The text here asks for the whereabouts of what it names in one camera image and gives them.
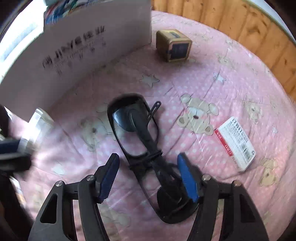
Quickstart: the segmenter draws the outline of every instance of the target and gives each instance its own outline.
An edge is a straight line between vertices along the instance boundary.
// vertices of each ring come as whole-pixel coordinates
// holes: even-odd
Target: wooden headboard
[[[151,0],[153,10],[217,29],[257,55],[296,101],[296,45],[271,16],[245,0]]]

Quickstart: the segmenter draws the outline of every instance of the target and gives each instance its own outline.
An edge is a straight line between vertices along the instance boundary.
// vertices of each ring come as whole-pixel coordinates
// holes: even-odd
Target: gold metal box
[[[156,48],[167,62],[188,58],[192,40],[176,29],[156,32]]]

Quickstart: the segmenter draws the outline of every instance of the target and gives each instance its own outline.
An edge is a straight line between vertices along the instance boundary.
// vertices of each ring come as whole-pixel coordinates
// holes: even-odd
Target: blue object
[[[103,201],[109,196],[110,190],[112,188],[113,182],[115,180],[116,174],[119,169],[119,156],[117,154],[115,154],[114,156],[112,155],[108,160],[108,162],[111,162],[111,163],[107,162],[106,165],[104,166],[105,168],[107,168],[107,170],[100,185],[99,199],[101,201]]]
[[[5,139],[0,141],[0,154],[15,153],[17,152],[20,140]]]
[[[183,184],[186,188],[187,194],[193,200],[193,202],[196,202],[199,198],[199,195],[197,192],[197,183],[194,181],[192,174],[190,173],[184,158],[180,154],[177,157],[177,164],[178,164],[178,169],[181,173],[181,178],[183,180]]]

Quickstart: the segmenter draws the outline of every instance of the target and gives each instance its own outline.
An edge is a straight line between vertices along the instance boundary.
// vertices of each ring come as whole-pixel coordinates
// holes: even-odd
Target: pink bedsheet
[[[193,40],[186,62],[166,63],[158,56],[155,33],[168,28]],[[99,205],[110,239],[187,239],[194,217],[179,224],[162,222],[113,139],[106,105],[123,93],[142,94],[150,107],[160,100],[158,146],[167,161],[176,162],[177,155],[185,152],[193,164],[217,180],[241,180],[270,240],[277,240],[296,210],[296,112],[292,102],[265,64],[238,42],[201,23],[157,11],[152,11],[151,46],[91,73],[49,111],[55,127],[36,154],[34,166],[20,181],[32,216],[57,180],[80,181],[115,152],[122,158],[120,169],[108,199]],[[240,122],[257,152],[244,173],[237,173],[217,137],[204,133],[207,126],[180,125],[180,117],[190,111],[190,98],[204,100],[203,108],[210,106],[211,113],[206,114],[210,129],[231,116]],[[157,191],[155,188],[151,185],[151,191]],[[222,210],[221,201],[213,240],[219,237]],[[74,213],[78,237],[83,240],[77,202]]]

